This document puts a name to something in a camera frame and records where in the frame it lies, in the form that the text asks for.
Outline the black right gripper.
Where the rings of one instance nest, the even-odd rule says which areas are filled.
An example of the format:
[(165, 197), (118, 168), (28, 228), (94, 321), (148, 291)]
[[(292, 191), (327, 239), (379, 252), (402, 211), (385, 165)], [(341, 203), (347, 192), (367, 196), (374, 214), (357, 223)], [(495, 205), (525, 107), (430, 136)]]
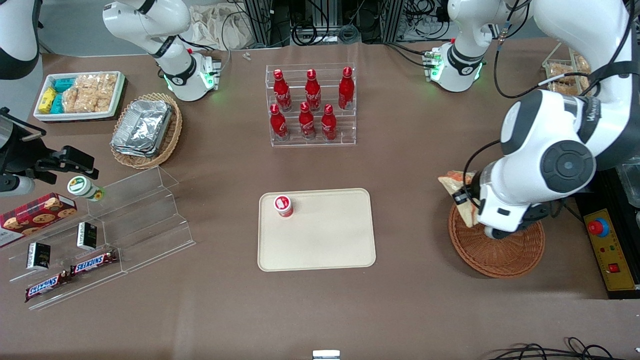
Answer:
[(95, 158), (66, 145), (59, 153), (47, 148), (41, 128), (33, 127), (12, 116), (7, 107), (1, 109), (1, 180), (2, 185), (29, 185), (36, 181), (54, 185), (56, 173), (76, 173), (98, 180)]

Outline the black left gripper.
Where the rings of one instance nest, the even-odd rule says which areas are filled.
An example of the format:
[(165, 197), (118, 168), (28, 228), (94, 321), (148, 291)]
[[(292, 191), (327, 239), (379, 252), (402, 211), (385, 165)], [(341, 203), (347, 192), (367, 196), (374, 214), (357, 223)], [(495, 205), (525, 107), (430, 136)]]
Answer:
[[(477, 171), (471, 178), (469, 189), (471, 198), (477, 200), (478, 210), (483, 211), (487, 204), (491, 204), (493, 200), (493, 171)], [(465, 191), (456, 191), (452, 194), (455, 205), (459, 207), (462, 204), (469, 203), (468, 193)]]

